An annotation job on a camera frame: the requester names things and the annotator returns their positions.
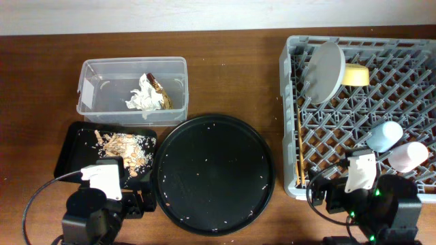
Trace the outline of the food scraps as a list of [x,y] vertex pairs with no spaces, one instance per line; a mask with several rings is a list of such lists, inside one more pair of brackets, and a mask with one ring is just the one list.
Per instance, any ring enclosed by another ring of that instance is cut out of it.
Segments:
[[94,130],[97,140],[94,148],[100,157],[122,157],[128,178],[145,174],[151,168],[156,138],[128,133],[103,133]]

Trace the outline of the blue cup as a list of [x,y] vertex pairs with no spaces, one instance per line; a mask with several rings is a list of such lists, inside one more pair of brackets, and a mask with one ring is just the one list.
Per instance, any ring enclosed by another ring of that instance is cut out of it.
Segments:
[[403,136],[403,128],[399,123],[386,121],[372,128],[371,136],[366,140],[367,146],[375,152],[386,152]]

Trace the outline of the pink cup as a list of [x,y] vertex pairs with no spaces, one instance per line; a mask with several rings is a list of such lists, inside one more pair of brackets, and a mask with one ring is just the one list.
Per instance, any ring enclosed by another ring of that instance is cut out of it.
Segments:
[[392,150],[388,162],[392,168],[401,173],[407,173],[425,162],[429,150],[420,142],[409,142]]

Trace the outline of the round black tray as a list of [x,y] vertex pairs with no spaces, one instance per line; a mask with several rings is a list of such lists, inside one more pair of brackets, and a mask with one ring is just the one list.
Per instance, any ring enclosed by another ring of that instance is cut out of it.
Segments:
[[198,235],[223,236],[264,211],[275,176],[272,152],[251,125],[206,114],[170,132],[157,150],[151,182],[173,223]]

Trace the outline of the wooden chopstick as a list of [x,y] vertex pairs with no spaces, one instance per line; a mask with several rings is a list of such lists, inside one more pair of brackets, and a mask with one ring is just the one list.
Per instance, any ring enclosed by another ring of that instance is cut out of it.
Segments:
[[306,186],[305,181],[305,167],[304,167],[304,154],[303,154],[303,148],[302,148],[302,138],[301,134],[298,133],[298,143],[300,148],[299,158],[300,158],[300,179],[301,179],[301,185]]
[[299,170],[300,170],[300,180],[301,187],[305,187],[305,173],[303,167],[303,152],[302,152],[302,138],[301,138],[301,123],[300,123],[300,110],[297,108],[297,130],[298,130],[298,147],[299,147]]

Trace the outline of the brown snack wrapper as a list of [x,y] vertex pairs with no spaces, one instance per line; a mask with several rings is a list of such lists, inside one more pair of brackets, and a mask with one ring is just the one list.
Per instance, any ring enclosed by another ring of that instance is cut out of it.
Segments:
[[162,110],[171,110],[173,108],[172,100],[169,98],[167,92],[164,90],[163,86],[158,83],[157,79],[152,73],[146,74],[146,78],[150,85],[155,89],[156,93],[160,95],[159,104]]

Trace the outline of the white tissue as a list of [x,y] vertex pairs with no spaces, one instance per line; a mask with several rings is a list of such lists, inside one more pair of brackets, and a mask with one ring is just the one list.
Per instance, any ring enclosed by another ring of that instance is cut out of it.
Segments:
[[139,78],[139,89],[131,91],[133,95],[129,101],[126,101],[128,109],[142,110],[143,112],[161,110],[159,104],[160,95],[158,95],[155,89],[150,85],[144,73]]

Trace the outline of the yellow bowl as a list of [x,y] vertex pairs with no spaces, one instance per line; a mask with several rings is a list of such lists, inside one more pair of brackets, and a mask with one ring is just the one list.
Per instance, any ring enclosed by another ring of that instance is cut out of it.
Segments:
[[369,69],[367,67],[349,63],[345,65],[345,73],[341,82],[342,85],[368,86],[369,82]]

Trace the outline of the grey plate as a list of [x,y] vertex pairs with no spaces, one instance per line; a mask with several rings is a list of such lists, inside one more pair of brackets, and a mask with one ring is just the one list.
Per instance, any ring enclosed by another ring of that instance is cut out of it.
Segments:
[[333,42],[323,43],[312,55],[305,82],[309,87],[305,97],[312,104],[330,101],[338,91],[345,74],[345,56]]

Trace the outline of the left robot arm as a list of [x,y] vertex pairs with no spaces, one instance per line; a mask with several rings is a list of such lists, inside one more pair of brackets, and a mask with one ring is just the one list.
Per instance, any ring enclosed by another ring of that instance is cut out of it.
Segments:
[[139,181],[139,190],[123,192],[119,201],[106,197],[103,191],[80,187],[67,200],[62,219],[62,244],[113,244],[125,219],[141,219],[153,212],[151,173]]

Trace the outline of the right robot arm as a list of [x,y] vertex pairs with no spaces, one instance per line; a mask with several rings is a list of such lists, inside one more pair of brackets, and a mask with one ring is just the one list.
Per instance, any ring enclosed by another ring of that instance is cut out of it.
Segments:
[[319,214],[323,219],[347,229],[346,236],[324,237],[322,244],[358,244],[351,228],[357,227],[367,244],[411,244],[416,239],[422,202],[416,185],[401,176],[383,175],[369,189],[347,189],[347,178],[328,180],[312,175],[307,201],[312,210],[323,202],[329,214],[345,212],[344,222]]

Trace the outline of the grey dishwasher rack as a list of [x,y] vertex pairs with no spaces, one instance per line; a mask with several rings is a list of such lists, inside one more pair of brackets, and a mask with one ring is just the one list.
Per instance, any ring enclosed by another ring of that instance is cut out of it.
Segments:
[[308,170],[327,169],[329,178],[344,177],[336,162],[343,153],[364,146],[369,131],[392,120],[403,128],[401,143],[420,142],[428,159],[405,177],[418,187],[424,203],[435,202],[435,41],[332,37],[345,62],[369,69],[368,86],[340,86],[330,101],[315,105],[305,97],[307,65],[326,36],[294,35],[279,58],[283,99],[283,188],[294,199],[304,199],[301,187],[297,108],[300,110],[305,183]]

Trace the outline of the black rectangular tray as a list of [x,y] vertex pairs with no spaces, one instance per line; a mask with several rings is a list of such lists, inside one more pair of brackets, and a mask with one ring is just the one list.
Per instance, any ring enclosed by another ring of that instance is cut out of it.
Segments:
[[[94,130],[102,131],[103,133],[128,133],[155,137],[157,141],[157,134],[151,129],[103,125],[92,122],[74,122],[69,126],[67,131],[54,170],[55,177],[78,171],[83,167],[95,164],[98,159],[103,158],[98,155],[98,149],[94,148],[97,143]],[[128,178],[128,176],[128,171],[124,169],[124,177],[120,179],[121,188],[125,184],[125,179]]]

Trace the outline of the clear plastic bin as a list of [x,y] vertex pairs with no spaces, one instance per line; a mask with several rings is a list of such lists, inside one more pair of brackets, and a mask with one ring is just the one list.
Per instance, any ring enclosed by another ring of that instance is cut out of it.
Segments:
[[[127,107],[140,90],[140,78],[152,74],[172,102],[171,110]],[[80,72],[76,110],[88,121],[131,127],[174,126],[187,119],[187,62],[181,56],[86,60]]]

